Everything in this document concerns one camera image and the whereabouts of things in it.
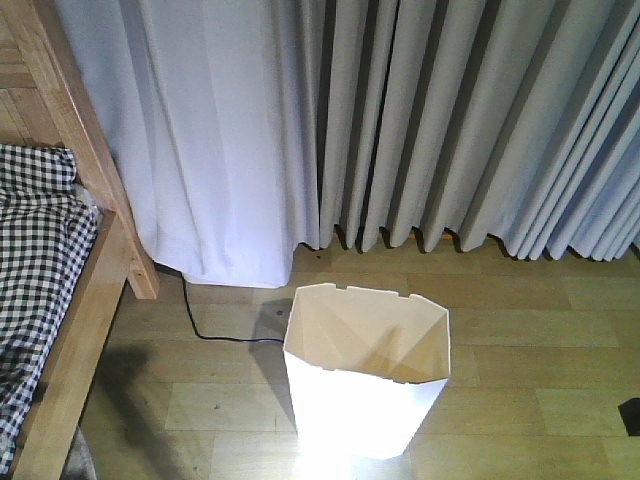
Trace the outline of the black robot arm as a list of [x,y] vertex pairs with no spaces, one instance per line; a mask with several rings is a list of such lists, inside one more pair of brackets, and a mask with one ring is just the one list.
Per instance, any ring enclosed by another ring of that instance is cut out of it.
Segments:
[[640,435],[640,398],[633,397],[618,405],[619,415],[629,436]]

